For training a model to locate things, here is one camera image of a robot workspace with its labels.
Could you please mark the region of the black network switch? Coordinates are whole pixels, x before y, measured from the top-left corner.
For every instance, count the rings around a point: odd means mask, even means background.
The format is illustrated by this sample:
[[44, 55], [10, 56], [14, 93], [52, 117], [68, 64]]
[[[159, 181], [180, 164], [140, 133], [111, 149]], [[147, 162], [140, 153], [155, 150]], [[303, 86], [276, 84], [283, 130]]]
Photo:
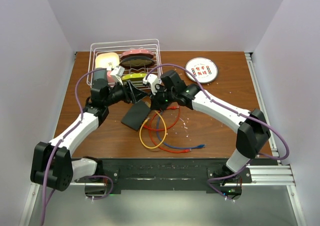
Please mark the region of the black network switch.
[[128, 128], [139, 131], [143, 122], [150, 114], [150, 107], [144, 102], [139, 101], [135, 103], [122, 118], [121, 123]]

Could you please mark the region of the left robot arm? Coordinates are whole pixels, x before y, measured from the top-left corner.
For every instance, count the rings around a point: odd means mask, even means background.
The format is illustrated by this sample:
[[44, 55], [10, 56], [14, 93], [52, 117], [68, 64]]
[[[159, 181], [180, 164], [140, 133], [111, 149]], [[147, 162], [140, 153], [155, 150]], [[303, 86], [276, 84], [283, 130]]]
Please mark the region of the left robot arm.
[[78, 118], [63, 133], [35, 146], [30, 173], [33, 183], [62, 192], [83, 177], [99, 182], [104, 176], [102, 161], [89, 156], [72, 160], [72, 154], [106, 120], [109, 106], [120, 101], [134, 104], [148, 95], [130, 81], [110, 87], [105, 79], [95, 80], [90, 93]]

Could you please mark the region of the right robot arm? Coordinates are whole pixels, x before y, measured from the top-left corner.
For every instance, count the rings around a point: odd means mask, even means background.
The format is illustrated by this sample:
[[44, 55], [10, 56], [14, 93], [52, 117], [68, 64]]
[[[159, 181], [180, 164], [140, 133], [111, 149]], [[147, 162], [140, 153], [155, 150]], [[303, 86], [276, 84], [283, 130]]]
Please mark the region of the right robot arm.
[[142, 81], [151, 89], [151, 109], [163, 111], [171, 103], [177, 103], [220, 121], [236, 133], [235, 150], [216, 173], [227, 182], [233, 183], [241, 176], [240, 170], [258, 155], [271, 136], [261, 110], [238, 108], [197, 84], [186, 85], [174, 70], [165, 72], [161, 77], [149, 74]]

